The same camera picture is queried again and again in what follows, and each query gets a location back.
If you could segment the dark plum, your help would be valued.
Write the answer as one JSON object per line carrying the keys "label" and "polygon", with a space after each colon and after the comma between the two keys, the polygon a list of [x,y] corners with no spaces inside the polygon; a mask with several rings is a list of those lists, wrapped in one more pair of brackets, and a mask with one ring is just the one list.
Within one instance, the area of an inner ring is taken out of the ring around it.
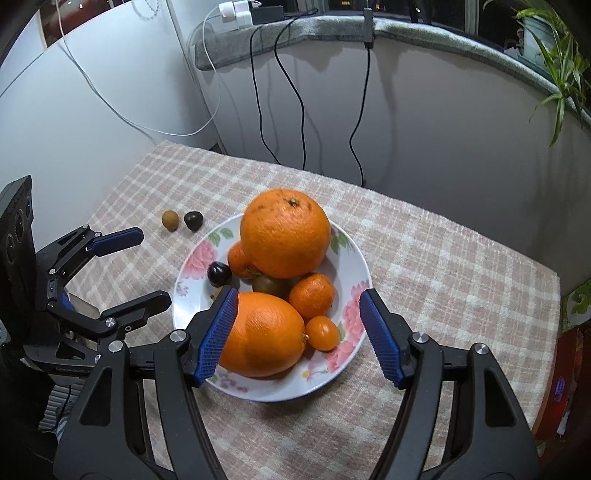
{"label": "dark plum", "polygon": [[214,288],[221,288],[232,283],[233,274],[228,265],[214,261],[208,265],[207,279]]}
{"label": "dark plum", "polygon": [[183,216],[183,221],[191,232],[196,233],[204,224],[204,215],[199,211],[189,211]]}

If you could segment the large orange with stem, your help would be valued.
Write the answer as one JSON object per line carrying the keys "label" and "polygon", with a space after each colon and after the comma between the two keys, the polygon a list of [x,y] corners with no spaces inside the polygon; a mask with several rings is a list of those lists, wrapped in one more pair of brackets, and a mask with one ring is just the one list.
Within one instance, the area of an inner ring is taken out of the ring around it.
{"label": "large orange with stem", "polygon": [[272,189],[245,208],[240,240],[250,263],[276,279],[318,268],[331,243],[331,224],[318,202],[301,191]]}

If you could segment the small mandarin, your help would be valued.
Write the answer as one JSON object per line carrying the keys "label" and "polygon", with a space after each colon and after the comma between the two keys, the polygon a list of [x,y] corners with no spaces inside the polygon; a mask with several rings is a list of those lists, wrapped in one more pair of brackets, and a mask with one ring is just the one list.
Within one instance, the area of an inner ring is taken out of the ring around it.
{"label": "small mandarin", "polygon": [[301,277],[288,294],[287,301],[305,319],[325,316],[335,300],[335,287],[322,273]]}
{"label": "small mandarin", "polygon": [[329,317],[317,316],[308,320],[305,325],[305,334],[308,336],[308,343],[311,347],[329,352],[335,349],[341,341],[339,329]]}

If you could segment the brown kiwi on cloth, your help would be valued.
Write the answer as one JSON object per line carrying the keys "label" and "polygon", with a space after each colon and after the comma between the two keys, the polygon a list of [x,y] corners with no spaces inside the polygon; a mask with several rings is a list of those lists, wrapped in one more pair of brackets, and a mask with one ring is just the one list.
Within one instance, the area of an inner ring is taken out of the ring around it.
{"label": "brown kiwi on cloth", "polygon": [[161,223],[168,232],[174,232],[179,227],[179,216],[173,210],[166,210],[161,215]]}

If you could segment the mandarin in plate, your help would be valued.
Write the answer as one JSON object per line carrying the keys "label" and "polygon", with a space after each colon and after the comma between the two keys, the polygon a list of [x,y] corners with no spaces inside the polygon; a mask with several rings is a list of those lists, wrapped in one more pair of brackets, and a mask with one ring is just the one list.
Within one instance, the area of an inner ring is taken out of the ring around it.
{"label": "mandarin in plate", "polygon": [[240,279],[250,280],[259,275],[259,270],[253,266],[249,256],[245,254],[242,241],[237,241],[228,250],[228,266],[233,275]]}

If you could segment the large orange in plate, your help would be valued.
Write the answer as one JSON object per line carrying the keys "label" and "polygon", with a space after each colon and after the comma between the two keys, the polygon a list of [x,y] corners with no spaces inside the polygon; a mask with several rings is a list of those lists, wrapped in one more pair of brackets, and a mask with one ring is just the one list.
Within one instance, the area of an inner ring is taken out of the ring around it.
{"label": "large orange in plate", "polygon": [[260,292],[238,293],[238,314],[219,365],[249,378],[294,367],[307,347],[304,319],[290,303]]}

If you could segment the kiwi in plate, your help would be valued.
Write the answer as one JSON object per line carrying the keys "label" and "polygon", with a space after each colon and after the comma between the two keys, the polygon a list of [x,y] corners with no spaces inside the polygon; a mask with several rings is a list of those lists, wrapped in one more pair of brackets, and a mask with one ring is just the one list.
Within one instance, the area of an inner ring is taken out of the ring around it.
{"label": "kiwi in plate", "polygon": [[291,279],[276,279],[266,275],[258,275],[252,280],[252,291],[287,299],[293,285],[294,282]]}

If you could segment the white floral plate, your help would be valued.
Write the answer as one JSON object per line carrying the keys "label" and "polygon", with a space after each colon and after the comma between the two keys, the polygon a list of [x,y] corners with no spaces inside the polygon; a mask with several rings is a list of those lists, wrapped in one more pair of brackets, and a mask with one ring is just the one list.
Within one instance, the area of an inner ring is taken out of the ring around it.
{"label": "white floral plate", "polygon": [[[211,306],[215,288],[207,279],[206,267],[214,261],[228,260],[228,250],[240,239],[240,222],[240,214],[224,220],[199,240],[185,259],[173,291],[174,328],[187,327],[194,314]],[[270,379],[243,377],[217,367],[208,384],[243,400],[294,400],[328,385],[356,359],[367,338],[359,300],[362,292],[372,286],[372,278],[353,239],[337,224],[332,223],[331,227],[331,245],[318,271],[329,277],[335,287],[335,300],[328,317],[339,329],[338,347],[329,353],[308,349],[293,368]]]}

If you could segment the white power adapter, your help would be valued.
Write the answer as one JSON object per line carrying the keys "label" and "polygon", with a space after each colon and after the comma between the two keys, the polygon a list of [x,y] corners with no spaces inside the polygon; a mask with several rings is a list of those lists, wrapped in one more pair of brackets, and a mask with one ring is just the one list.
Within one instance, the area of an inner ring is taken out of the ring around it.
{"label": "white power adapter", "polygon": [[238,29],[253,25],[249,0],[225,1],[217,8],[223,23],[235,24]]}

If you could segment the potted spider plant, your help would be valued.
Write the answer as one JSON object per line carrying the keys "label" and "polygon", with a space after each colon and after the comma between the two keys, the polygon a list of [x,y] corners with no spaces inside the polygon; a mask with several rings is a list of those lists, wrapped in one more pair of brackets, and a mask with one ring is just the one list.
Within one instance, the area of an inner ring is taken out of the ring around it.
{"label": "potted spider plant", "polygon": [[554,126],[549,147],[562,133],[566,113],[571,110],[581,126],[590,115],[590,56],[565,21],[548,1],[509,1],[514,19],[521,25],[523,50],[531,51],[541,61],[541,70],[555,91],[538,107],[554,105]]}

